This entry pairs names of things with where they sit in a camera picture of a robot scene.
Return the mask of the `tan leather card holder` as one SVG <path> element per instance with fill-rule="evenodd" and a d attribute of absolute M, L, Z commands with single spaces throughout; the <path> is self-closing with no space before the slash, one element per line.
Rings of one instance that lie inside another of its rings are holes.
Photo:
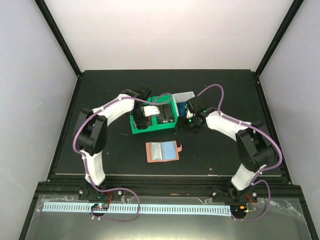
<path fill-rule="evenodd" d="M 166 142 L 147 142 L 146 159 L 148 163 L 164 163 L 180 159 L 179 153 L 183 146 L 177 145 L 175 140 Z"/>

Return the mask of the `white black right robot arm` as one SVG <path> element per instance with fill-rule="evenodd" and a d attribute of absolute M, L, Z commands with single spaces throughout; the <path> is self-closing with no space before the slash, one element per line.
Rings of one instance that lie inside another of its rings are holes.
<path fill-rule="evenodd" d="M 203 124 L 236 142 L 240 166 L 227 187 L 227 195 L 231 201 L 240 201 L 246 195 L 245 190 L 258 183 L 256 179 L 259 175 L 277 168 L 283 161 L 280 147 L 267 134 L 266 126 L 259 121 L 253 124 L 218 110 L 204 110 L 189 117 L 179 116 L 176 127 L 192 131 Z"/>

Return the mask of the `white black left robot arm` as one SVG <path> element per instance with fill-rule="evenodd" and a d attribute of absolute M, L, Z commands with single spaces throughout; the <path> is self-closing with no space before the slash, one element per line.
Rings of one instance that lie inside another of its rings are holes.
<path fill-rule="evenodd" d="M 94 109 L 83 109 L 76 123 L 73 150 L 81 155 L 85 168 L 85 179 L 91 183 L 89 193 L 97 200 L 108 192 L 102 184 L 106 178 L 103 170 L 102 151 L 107 143 L 108 126 L 122 115 L 132 115 L 139 130 L 149 127 L 150 118 L 146 116 L 143 104 L 151 90 L 140 85 L 136 90 L 125 89 L 115 99 Z"/>

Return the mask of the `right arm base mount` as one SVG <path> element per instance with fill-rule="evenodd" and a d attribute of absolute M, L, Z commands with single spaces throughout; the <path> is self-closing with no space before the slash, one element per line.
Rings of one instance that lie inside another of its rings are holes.
<path fill-rule="evenodd" d="M 237 190 L 233 187 L 227 188 L 213 188 L 211 190 L 211 197 L 213 202 L 225 204 L 246 204 L 249 202 L 257 203 L 257 197 L 254 196 L 252 188 L 245 190 Z"/>

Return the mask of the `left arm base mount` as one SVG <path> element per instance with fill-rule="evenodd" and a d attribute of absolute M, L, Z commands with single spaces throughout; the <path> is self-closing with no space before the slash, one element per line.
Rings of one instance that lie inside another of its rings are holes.
<path fill-rule="evenodd" d="M 115 196 L 117 196 L 118 194 L 122 195 L 122 190 L 101 192 L 94 189 L 92 185 L 83 185 L 79 190 L 78 199 L 89 202 L 108 202 L 113 198 L 116 198 Z"/>

